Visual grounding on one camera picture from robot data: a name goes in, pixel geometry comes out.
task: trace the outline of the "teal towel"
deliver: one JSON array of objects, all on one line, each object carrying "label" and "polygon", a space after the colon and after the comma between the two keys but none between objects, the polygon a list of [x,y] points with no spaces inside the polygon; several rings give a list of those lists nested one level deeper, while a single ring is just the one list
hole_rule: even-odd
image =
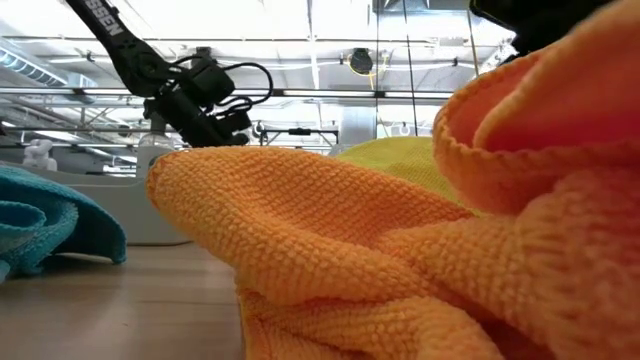
[{"label": "teal towel", "polygon": [[50,255],[126,259],[122,227],[85,195],[26,170],[0,166],[0,282],[34,275]]}]

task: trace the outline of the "black cable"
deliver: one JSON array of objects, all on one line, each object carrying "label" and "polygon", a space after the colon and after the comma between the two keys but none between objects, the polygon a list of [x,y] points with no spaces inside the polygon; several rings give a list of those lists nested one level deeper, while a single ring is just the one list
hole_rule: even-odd
[{"label": "black cable", "polygon": [[269,81],[269,88],[267,91],[267,94],[260,100],[256,100],[256,101],[251,101],[252,105],[258,105],[258,104],[262,104],[263,102],[267,101],[271,95],[273,95],[273,77],[271,77],[271,73],[269,72],[269,70],[267,70],[267,68],[265,68],[264,66],[257,64],[257,63],[252,63],[252,62],[244,62],[244,63],[239,63],[239,64],[234,64],[234,65],[230,65],[227,67],[223,67],[222,70],[224,71],[229,71],[229,70],[234,70],[237,68],[241,68],[241,67],[254,67],[256,69],[261,70],[263,73],[265,73],[265,75],[267,75],[267,80]]},{"label": "black cable", "polygon": [[407,52],[409,55],[409,76],[411,77],[411,101],[413,102],[413,124],[416,136],[418,136],[418,112],[416,111],[416,93],[413,87],[413,61],[411,60],[411,42],[409,41],[409,20],[407,18],[407,3],[402,0],[402,10],[404,12],[404,24],[407,29]]}]

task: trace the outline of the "orange microfiber cloth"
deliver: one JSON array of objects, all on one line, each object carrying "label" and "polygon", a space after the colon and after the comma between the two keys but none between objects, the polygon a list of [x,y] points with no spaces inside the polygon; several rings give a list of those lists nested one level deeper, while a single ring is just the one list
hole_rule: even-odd
[{"label": "orange microfiber cloth", "polygon": [[434,157],[481,216],[276,148],[171,153],[148,194],[236,269],[248,359],[638,358],[638,64],[620,0],[457,92]]}]

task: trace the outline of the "white object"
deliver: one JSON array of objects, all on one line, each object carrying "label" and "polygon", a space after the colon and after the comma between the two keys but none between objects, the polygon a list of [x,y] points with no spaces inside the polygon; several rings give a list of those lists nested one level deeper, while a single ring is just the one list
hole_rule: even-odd
[{"label": "white object", "polygon": [[31,140],[29,146],[24,149],[22,165],[42,170],[58,171],[58,162],[49,158],[49,151],[52,147],[51,140]]}]

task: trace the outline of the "pipe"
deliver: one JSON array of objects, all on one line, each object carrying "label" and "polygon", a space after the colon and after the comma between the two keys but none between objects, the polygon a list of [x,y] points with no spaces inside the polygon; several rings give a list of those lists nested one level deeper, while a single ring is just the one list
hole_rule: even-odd
[{"label": "pipe", "polygon": [[[234,96],[248,97],[264,96],[265,89],[236,89]],[[93,96],[133,96],[124,88],[27,88],[27,87],[0,87],[0,95],[77,95],[82,93]],[[373,98],[402,98],[410,99],[447,99],[451,92],[442,91],[361,91],[361,90],[313,90],[313,89],[274,89],[274,98],[349,98],[349,99],[373,99]]]},{"label": "pipe", "polygon": [[[95,38],[90,37],[57,37],[57,36],[5,36],[5,39],[15,41],[15,42],[25,42],[25,43],[38,43],[38,42],[53,42],[53,41],[64,41],[64,42],[97,42]],[[198,39],[198,38],[173,38],[173,39],[152,39],[145,38],[142,39],[149,45],[151,44],[178,44],[178,45],[186,45],[186,46],[211,46],[209,43],[225,43],[225,44],[295,44],[299,46],[305,46],[309,43],[307,38],[289,38],[289,39],[230,39],[230,38],[208,38],[208,39]],[[316,42],[322,43],[344,43],[345,48],[352,47],[367,47],[371,44],[381,43],[381,44],[407,44],[406,39],[316,39]],[[410,44],[415,45],[430,45],[433,44],[432,40],[411,40]],[[494,47],[492,45],[484,45],[484,47]]]},{"label": "pipe", "polygon": [[[30,102],[28,102],[26,100],[22,100],[19,97],[10,96],[10,95],[3,95],[3,96],[1,96],[1,98],[6,99],[7,101],[10,101],[10,102],[12,102],[14,104],[20,105],[20,106],[24,107],[25,109],[29,109],[31,111],[34,111],[36,114],[39,114],[42,117],[46,117],[50,121],[52,121],[54,123],[62,121],[62,122],[65,122],[65,123],[67,123],[69,125],[78,125],[78,122],[74,121],[71,118],[68,118],[68,117],[66,117],[64,115],[58,114],[58,113],[56,113],[54,111],[51,111],[51,110],[49,110],[49,109],[47,109],[45,107],[40,106],[40,105],[32,104],[32,103],[30,103]],[[75,130],[75,128],[69,128],[69,129],[71,129],[71,130],[67,129],[66,131],[67,132],[77,131],[77,130]],[[53,128],[50,131],[63,131],[63,130],[60,130],[60,128]],[[105,141],[110,141],[110,142],[117,142],[117,140],[119,140],[119,138],[115,138],[114,139],[114,138],[109,137],[109,136],[97,135],[96,137],[98,137],[98,138],[100,138],[102,140],[105,140]]]},{"label": "pipe", "polygon": [[[44,128],[44,127],[7,127],[6,132],[22,132],[22,131],[59,131],[59,132],[77,132],[77,133],[149,133],[151,129],[111,129],[111,128]],[[165,132],[177,133],[173,129],[167,129]]]}]

